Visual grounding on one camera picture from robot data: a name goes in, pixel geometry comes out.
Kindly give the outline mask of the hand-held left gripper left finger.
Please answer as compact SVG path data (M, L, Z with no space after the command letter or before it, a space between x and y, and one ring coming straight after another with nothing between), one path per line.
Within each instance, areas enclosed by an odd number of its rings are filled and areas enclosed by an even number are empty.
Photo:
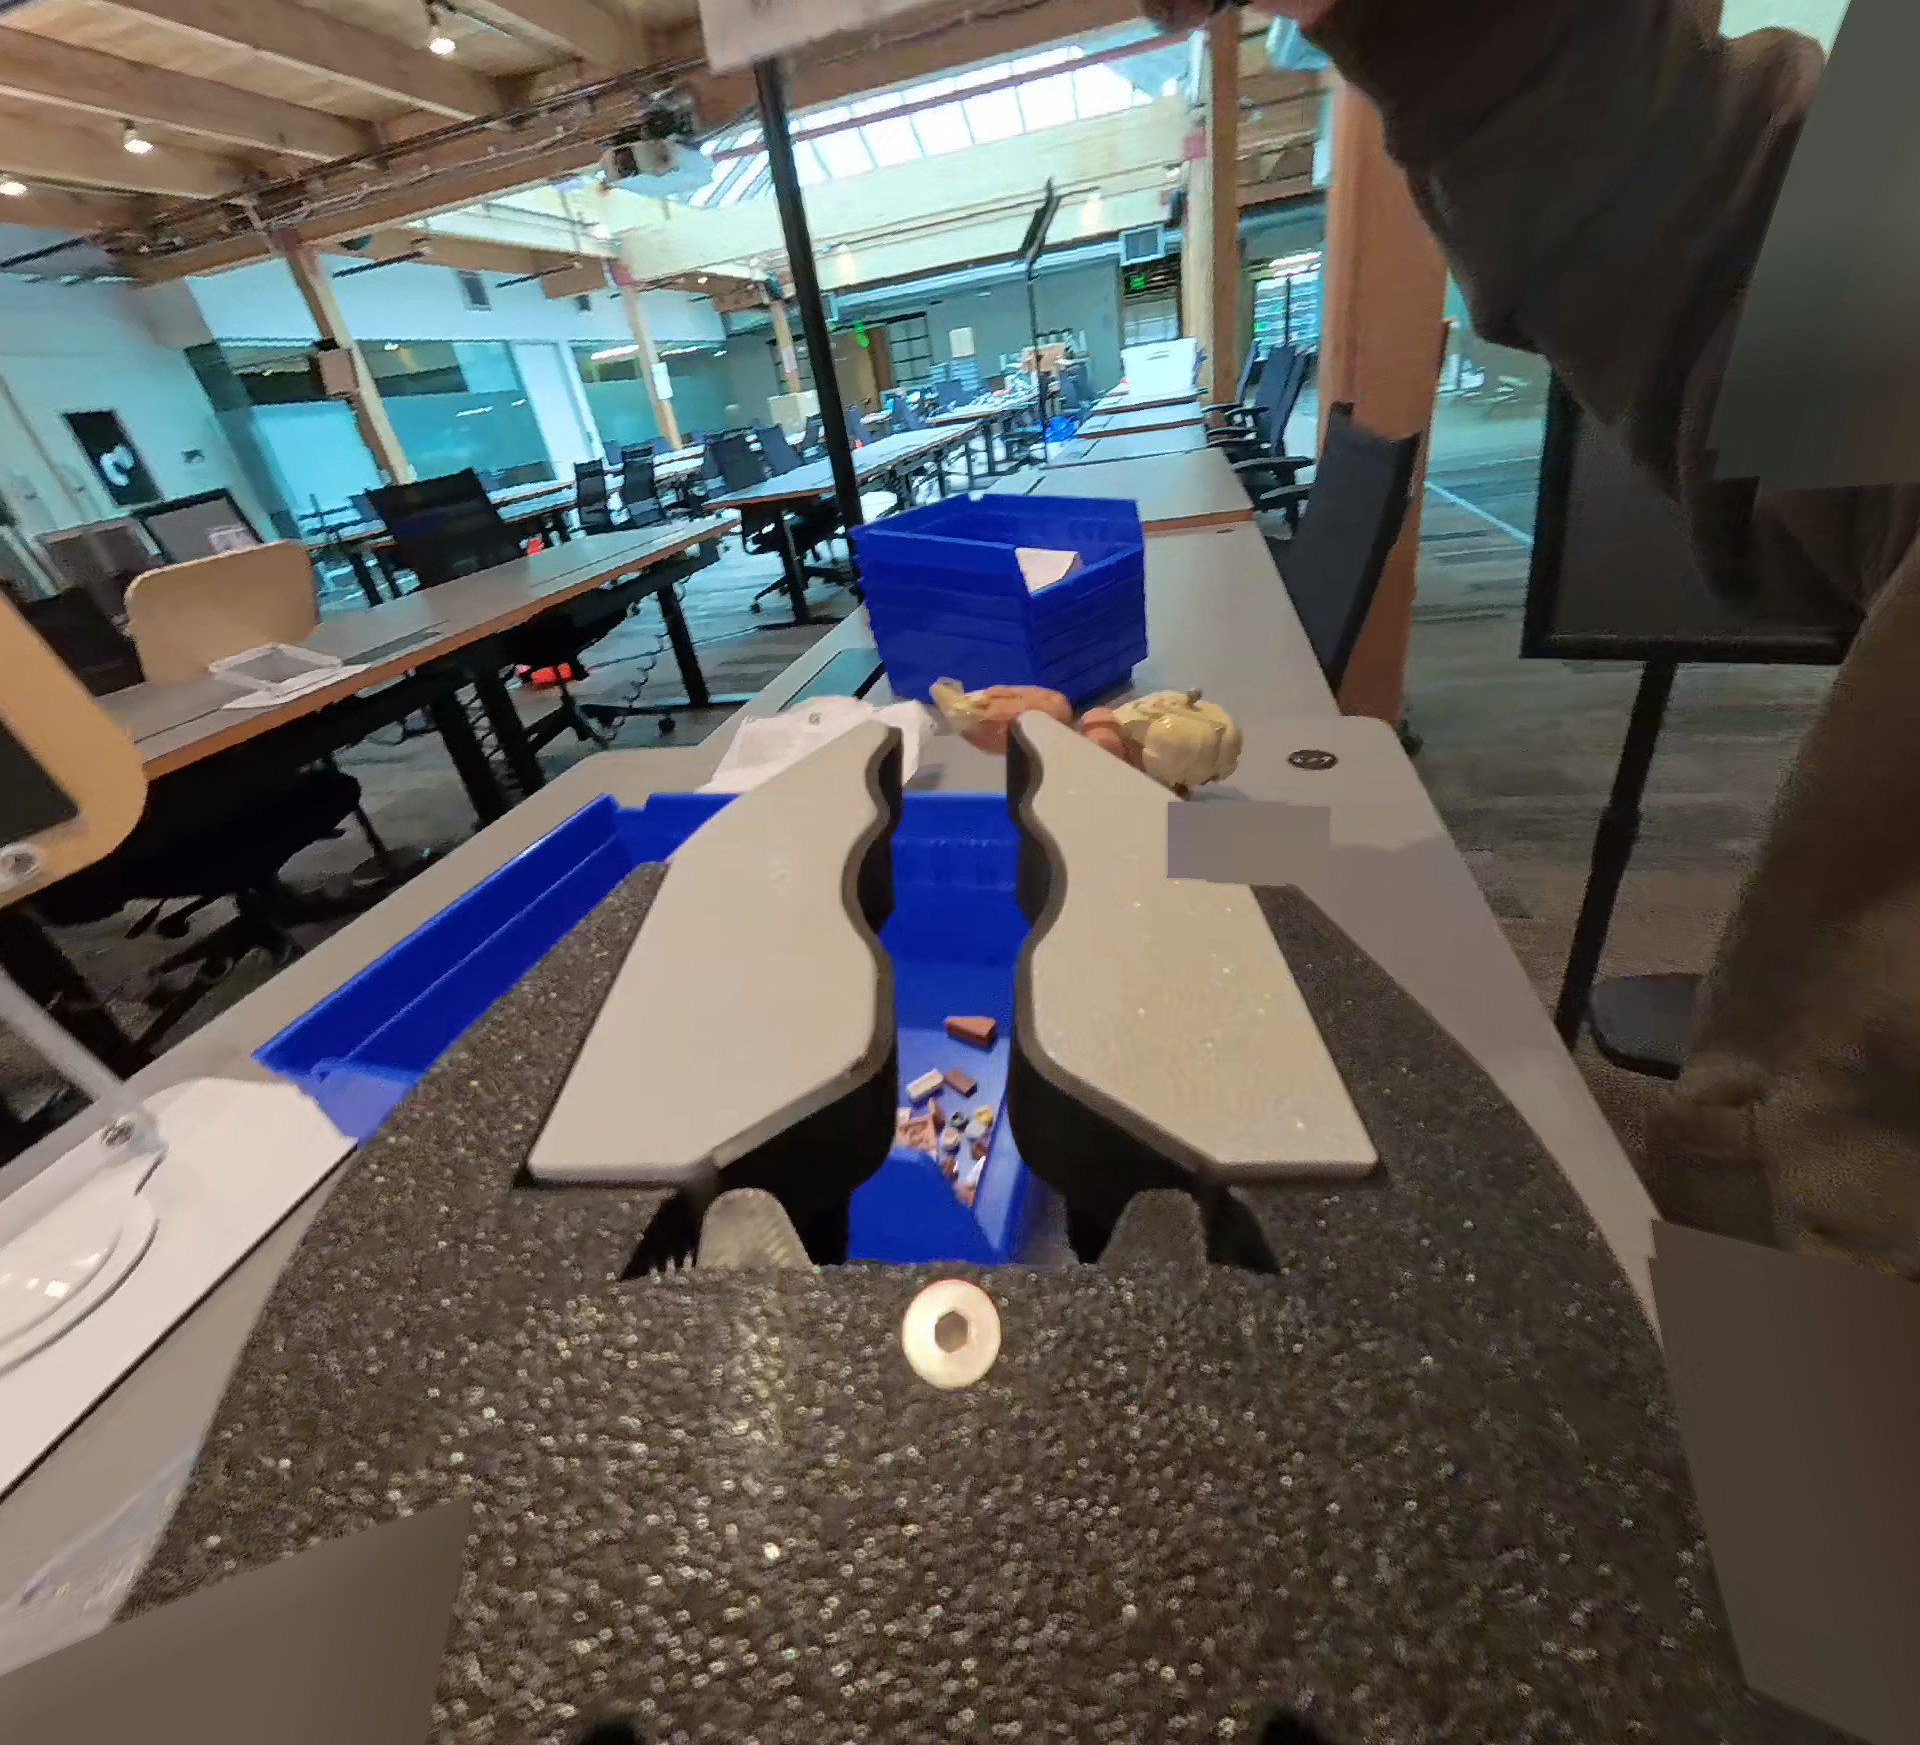
M664 862L530 1150L542 1185L756 1187L840 1252L897 1126L902 729L863 720L740 792Z

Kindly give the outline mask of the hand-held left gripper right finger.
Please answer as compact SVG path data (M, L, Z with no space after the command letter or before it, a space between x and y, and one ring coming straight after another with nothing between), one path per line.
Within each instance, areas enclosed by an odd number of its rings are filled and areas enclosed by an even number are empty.
M1009 728L1007 1122L1099 1252L1167 1192L1211 1252L1263 1252L1248 1187L1352 1184L1380 1151L1256 890L1168 872L1179 808L1042 712Z

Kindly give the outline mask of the pile of brown lego pieces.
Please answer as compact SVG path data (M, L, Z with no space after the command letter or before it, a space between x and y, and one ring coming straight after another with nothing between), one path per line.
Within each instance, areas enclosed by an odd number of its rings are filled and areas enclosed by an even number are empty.
M989 1013L947 1013L897 1029L894 1148L938 1163L976 1203L1004 1120L1006 1043Z

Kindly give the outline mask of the blue plastic parts bin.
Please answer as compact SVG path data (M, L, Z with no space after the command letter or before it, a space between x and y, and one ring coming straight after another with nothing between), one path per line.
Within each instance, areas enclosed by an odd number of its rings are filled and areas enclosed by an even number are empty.
M591 798L552 832L429 916L364 971L256 1050L355 1139L368 1139L439 1056L635 868L664 865L728 795L654 792L640 806ZM1017 834L1004 799L910 792L892 836L897 1029L947 1013L1000 1022L1009 1076L1013 968L1027 936L1016 898ZM892 1150L851 1198L848 1252L886 1262L1017 1262L1044 1185L1006 1120L976 1203L938 1163Z

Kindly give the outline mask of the person's right forearm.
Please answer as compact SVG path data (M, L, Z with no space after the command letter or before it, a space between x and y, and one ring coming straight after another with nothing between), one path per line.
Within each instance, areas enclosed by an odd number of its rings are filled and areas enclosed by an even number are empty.
M1741 294L1827 62L1722 0L1336 0L1476 327L1543 358L1684 514L1723 596L1916 628L1916 488L1763 490L1709 433Z

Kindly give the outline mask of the tan brown lego animal model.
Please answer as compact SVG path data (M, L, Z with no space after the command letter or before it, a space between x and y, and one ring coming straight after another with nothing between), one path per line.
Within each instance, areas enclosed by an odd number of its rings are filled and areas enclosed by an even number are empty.
M1158 692L1119 705L1078 709L1066 696L1039 686L968 689L953 677L938 680L930 704L950 733L989 755L1006 755L1012 728L1025 713L1042 713L1132 769L1157 780L1176 798L1235 774L1243 731L1229 712L1201 692Z

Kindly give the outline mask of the wooden column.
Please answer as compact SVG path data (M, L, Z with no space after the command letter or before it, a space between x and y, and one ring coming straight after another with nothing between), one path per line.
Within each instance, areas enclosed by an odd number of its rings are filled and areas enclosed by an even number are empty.
M1319 383L1380 437L1416 437L1407 514L1350 659L1346 713L1397 726L1418 592L1427 437L1446 349L1446 263L1386 149L1380 112L1332 81Z

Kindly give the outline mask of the stack of blue bins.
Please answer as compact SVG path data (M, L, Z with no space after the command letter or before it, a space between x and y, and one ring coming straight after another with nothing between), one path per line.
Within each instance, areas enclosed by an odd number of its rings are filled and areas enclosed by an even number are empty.
M1145 533L1132 500L957 493L851 533L856 581L892 694L930 699L1039 686L1075 705L1128 682L1148 655ZM1016 547L1072 548L1083 566L1039 592Z

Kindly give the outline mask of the wooden top office desk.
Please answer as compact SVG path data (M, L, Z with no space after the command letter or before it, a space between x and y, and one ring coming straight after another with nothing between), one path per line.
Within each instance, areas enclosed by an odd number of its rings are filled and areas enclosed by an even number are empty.
M568 605L674 598L678 581L711 565L733 530L724 517L566 543L512 565L355 609L307 638L342 661L324 686L260 705L228 705L210 677L146 683L104 699L147 780L175 775L257 740L283 740L301 760L349 750L371 733L429 716L479 824L546 785L542 755L509 699L504 635Z
M1021 420L1006 406L989 411L961 409L930 424L921 431L875 438L848 456L852 502L843 504L840 480L831 462L801 464L747 488L730 488L715 498L716 509L739 517L745 539L770 533L780 561L780 579L753 600L760 610L766 596L786 594L794 622L808 622L808 568L804 566L793 522L808 509L824 509L829 534L851 537L865 514L865 496L879 488L894 493L906 509L936 502L996 476L996 467L1017 464L1007 425Z

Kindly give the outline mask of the black vertical pole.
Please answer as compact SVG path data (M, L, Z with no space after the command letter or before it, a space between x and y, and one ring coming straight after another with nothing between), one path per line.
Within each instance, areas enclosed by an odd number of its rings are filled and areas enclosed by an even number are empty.
M780 215L780 235L791 271L791 292L798 301L804 343L821 403L837 512L843 520L843 529L851 534L863 520L860 488L847 429L844 397L832 360L827 304L806 220L794 143L789 129L780 59L766 56L756 61L754 79L763 149L769 155L769 170Z

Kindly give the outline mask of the white tray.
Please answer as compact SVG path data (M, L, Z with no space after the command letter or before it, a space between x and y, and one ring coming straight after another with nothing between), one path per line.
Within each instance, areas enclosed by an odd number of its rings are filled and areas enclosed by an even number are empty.
M208 677L225 692L225 709L295 701L363 672L366 666L360 661L286 644L260 646L208 666Z

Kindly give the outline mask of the black office chair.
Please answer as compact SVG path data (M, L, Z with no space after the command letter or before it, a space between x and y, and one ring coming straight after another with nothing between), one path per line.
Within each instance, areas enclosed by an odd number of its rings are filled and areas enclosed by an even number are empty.
M503 518L470 469L430 480L380 485L371 490L368 504L393 539L397 561L425 586L530 557L530 534ZM611 731L590 720L572 689L585 677L584 651L609 632L607 622L585 620L568 605L556 605L500 635L500 649L514 670L550 672L559 689L562 705L530 729L537 750L563 729L598 748L611 745Z

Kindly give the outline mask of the person's brown jacket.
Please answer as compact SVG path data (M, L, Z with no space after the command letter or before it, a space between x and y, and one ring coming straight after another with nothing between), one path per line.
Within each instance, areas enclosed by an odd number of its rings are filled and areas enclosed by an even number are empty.
M1867 613L1645 1126L1676 1225L1919 1278L1919 557Z

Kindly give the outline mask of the black monitor on stand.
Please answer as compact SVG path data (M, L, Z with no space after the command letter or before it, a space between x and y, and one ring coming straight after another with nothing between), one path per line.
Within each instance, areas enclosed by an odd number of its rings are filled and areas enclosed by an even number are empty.
M1694 1043L1698 973L1599 976L1681 668L1834 668L1847 646L1832 628L1723 605L1694 563L1680 504L1549 377L1523 654L1640 670L1552 1008L1567 1045L1591 1036L1607 1063L1674 1082Z

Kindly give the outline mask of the black tablet wooden frame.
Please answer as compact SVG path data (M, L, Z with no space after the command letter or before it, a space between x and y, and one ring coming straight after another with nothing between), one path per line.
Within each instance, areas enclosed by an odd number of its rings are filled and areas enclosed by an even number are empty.
M139 750L3 598L3 907L104 861L139 822Z

